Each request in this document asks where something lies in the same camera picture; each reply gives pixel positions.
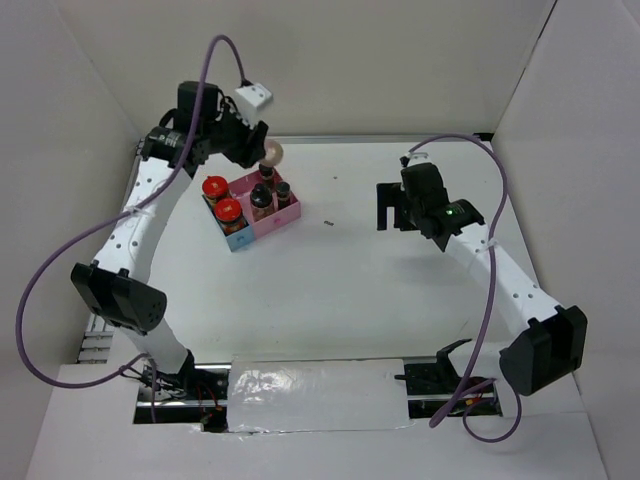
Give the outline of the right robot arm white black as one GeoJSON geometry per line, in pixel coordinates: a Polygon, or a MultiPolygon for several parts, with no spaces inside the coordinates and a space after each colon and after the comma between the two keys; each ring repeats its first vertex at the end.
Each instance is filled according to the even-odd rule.
{"type": "Polygon", "coordinates": [[[531,396],[582,364],[588,321],[577,306],[563,307],[538,287],[490,237],[481,213],[467,200],[452,201],[438,168],[422,163],[401,170],[401,180],[376,185],[377,229],[418,231],[455,259],[480,285],[495,281],[493,306],[513,342],[499,351],[502,377],[531,396]]]}

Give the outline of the red-cap jar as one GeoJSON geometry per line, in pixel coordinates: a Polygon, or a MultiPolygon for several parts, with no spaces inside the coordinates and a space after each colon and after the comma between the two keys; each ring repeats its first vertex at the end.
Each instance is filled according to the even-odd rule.
{"type": "Polygon", "coordinates": [[[214,206],[214,216],[226,236],[232,235],[247,226],[240,202],[234,198],[219,200],[214,206]]]}
{"type": "Polygon", "coordinates": [[[207,176],[202,183],[202,194],[211,208],[214,208],[221,200],[230,197],[227,180],[219,175],[207,176]]]}

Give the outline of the black-cap spice bottle front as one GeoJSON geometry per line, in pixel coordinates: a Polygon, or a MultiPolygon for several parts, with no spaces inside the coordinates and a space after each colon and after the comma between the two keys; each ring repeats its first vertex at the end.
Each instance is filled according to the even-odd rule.
{"type": "Polygon", "coordinates": [[[275,212],[273,194],[264,184],[256,184],[250,193],[253,219],[258,222],[275,212]]]}

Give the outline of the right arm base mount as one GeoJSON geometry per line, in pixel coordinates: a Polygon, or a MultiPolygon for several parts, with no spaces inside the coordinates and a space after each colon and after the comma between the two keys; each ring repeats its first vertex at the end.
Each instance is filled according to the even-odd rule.
{"type": "MultiPolygon", "coordinates": [[[[402,382],[406,388],[410,419],[431,418],[451,398],[461,377],[457,374],[449,355],[469,342],[470,339],[464,339],[447,345],[432,359],[404,362],[403,372],[396,374],[394,379],[402,382]]],[[[458,400],[449,416],[461,417],[469,406],[474,406],[471,416],[501,414],[497,393],[492,386],[484,387],[458,400]]]]}

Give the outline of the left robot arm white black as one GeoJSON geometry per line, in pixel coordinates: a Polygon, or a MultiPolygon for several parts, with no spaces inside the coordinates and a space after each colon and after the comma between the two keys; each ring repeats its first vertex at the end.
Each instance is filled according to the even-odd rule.
{"type": "Polygon", "coordinates": [[[193,394],[198,376],[164,318],[166,295],[148,283],[152,260],[174,207],[210,155],[244,169],[264,158],[268,126],[260,115],[272,99],[249,81],[230,96],[212,84],[181,83],[176,108],[138,146],[137,177],[121,218],[91,263],[71,272],[89,309],[151,357],[176,399],[193,394]]]}

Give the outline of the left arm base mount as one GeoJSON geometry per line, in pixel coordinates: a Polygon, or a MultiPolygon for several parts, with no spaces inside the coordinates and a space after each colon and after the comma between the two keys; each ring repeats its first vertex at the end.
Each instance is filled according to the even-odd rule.
{"type": "Polygon", "coordinates": [[[231,367],[198,365],[192,355],[176,375],[153,372],[148,364],[123,374],[138,385],[135,425],[193,424],[203,432],[228,430],[227,407],[231,367]]]}

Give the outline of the pink-cap spice bottle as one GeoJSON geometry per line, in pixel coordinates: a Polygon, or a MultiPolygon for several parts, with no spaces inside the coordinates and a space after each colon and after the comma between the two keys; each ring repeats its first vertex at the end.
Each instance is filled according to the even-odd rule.
{"type": "Polygon", "coordinates": [[[264,142],[264,156],[259,163],[268,168],[277,167],[284,157],[284,149],[282,145],[273,139],[267,139],[264,142]]]}

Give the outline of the small black-cap spice bottle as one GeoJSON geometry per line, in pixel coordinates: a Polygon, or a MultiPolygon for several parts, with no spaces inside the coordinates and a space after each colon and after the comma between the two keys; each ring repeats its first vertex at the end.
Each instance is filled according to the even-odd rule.
{"type": "Polygon", "coordinates": [[[274,189],[275,186],[275,170],[273,167],[265,166],[263,164],[259,165],[259,173],[261,177],[262,183],[269,188],[270,190],[274,189]]]}

